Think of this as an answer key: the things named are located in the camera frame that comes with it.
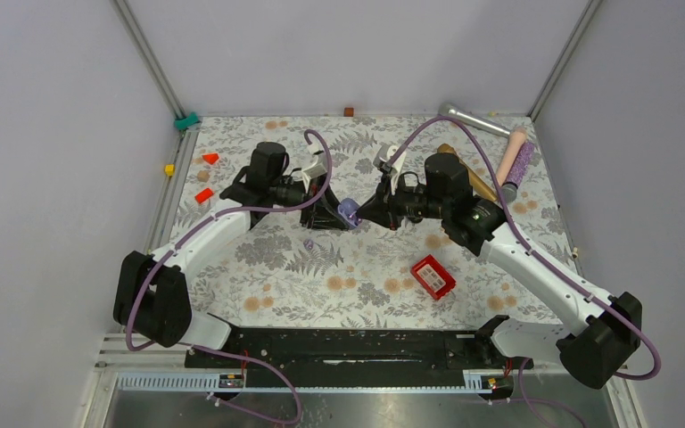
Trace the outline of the lavender oval case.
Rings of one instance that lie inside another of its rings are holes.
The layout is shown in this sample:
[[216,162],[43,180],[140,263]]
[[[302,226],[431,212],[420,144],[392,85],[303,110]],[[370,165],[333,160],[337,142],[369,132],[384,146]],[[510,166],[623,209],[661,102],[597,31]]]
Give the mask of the lavender oval case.
[[358,209],[359,205],[351,198],[340,200],[337,207],[338,214],[344,219],[350,229],[357,228],[360,224],[360,219],[357,215]]

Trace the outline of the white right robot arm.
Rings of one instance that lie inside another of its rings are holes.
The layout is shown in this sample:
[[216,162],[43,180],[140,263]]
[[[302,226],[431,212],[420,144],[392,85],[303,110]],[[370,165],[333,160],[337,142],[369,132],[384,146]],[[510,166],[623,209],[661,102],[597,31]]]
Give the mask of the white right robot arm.
[[407,185],[404,173],[388,160],[388,155],[374,159],[382,178],[358,208],[358,218],[391,230],[404,219],[440,220],[452,242],[511,275],[559,321],[547,325],[494,317],[482,328],[487,336],[475,345],[485,366],[500,366],[509,357],[546,361],[600,389],[641,345],[641,302],[629,292],[614,296],[549,259],[543,248],[512,227],[499,205],[474,194],[468,170],[456,155],[429,156],[425,182],[417,185]]

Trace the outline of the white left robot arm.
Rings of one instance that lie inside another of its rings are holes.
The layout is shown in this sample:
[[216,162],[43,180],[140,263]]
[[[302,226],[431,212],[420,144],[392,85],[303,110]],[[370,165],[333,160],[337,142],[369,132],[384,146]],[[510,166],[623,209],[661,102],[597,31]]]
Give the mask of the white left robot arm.
[[320,208],[339,218],[329,199],[332,153],[319,133],[308,130],[304,136],[312,162],[300,170],[300,178],[287,172],[289,154],[283,145],[261,142],[249,164],[195,225],[150,254],[132,251],[124,258],[112,318],[125,327],[130,350],[137,350],[132,335],[139,333],[149,345],[207,348],[219,366],[231,366],[240,358],[242,345],[230,335],[234,327],[194,309],[188,284],[211,257],[269,213],[299,211],[311,219]]

